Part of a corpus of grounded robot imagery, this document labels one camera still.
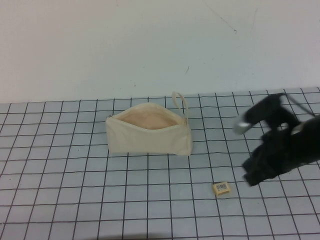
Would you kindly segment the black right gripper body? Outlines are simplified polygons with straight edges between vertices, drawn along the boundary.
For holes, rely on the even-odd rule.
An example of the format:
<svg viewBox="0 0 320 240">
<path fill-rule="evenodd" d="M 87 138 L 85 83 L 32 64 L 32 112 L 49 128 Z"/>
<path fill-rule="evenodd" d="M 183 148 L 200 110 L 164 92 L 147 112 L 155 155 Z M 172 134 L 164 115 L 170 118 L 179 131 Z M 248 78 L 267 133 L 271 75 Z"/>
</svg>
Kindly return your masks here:
<svg viewBox="0 0 320 240">
<path fill-rule="evenodd" d="M 304 164 L 291 149 L 289 130 L 269 131 L 262 135 L 260 169 L 264 180 L 273 179 Z"/>
</svg>

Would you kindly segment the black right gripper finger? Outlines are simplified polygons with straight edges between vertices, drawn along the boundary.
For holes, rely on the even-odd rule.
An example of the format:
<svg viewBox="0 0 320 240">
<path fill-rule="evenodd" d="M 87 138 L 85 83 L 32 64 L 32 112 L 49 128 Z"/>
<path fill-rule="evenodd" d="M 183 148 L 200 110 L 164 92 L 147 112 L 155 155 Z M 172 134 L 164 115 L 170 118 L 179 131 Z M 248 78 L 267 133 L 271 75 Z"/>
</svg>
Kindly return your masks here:
<svg viewBox="0 0 320 240">
<path fill-rule="evenodd" d="M 244 170 L 245 174 L 243 178 L 251 187 L 268 179 L 270 173 L 270 169 L 268 167 L 245 167 Z"/>
<path fill-rule="evenodd" d="M 265 152 L 265 148 L 259 146 L 251 153 L 250 157 L 242 164 L 246 173 L 257 173 L 262 171 L 265 165 Z"/>
</svg>

